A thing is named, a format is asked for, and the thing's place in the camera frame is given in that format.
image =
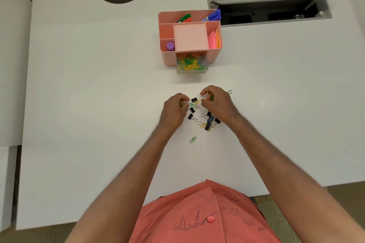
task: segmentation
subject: sticky note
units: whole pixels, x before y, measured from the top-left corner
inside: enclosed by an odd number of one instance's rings
[[[214,31],[212,33],[210,33],[210,35],[208,36],[208,46],[209,46],[209,49],[217,48],[217,36]]]

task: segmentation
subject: person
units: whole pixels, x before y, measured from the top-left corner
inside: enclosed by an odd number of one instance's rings
[[[365,242],[364,230],[238,112],[227,92],[210,85],[200,94],[207,95],[203,107],[238,137],[302,242]],[[85,211],[66,243],[280,242],[250,198],[213,181],[142,206],[163,149],[185,119],[189,100],[178,93],[164,103],[149,139]]]

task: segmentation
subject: hand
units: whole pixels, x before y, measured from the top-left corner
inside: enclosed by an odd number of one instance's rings
[[[231,120],[240,116],[237,108],[233,104],[229,93],[222,88],[210,85],[202,90],[200,95],[207,94],[206,99],[202,99],[202,105],[212,113],[213,116],[228,124]]]
[[[186,112],[188,111],[189,105],[185,101],[189,101],[190,98],[182,93],[177,93],[171,96],[163,104],[163,109],[158,125],[165,127],[172,133],[179,128],[184,121]]]

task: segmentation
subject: pink button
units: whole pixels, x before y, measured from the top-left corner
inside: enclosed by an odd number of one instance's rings
[[[207,220],[208,220],[208,223],[213,223],[215,221],[215,217],[214,216],[208,216]]]

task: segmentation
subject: forearm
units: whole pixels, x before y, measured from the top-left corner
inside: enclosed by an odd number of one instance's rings
[[[161,126],[153,131],[143,147],[86,210],[67,243],[129,241],[171,136],[171,131]]]
[[[362,228],[314,179],[266,140],[244,117],[227,123],[277,206],[302,242],[357,242]]]

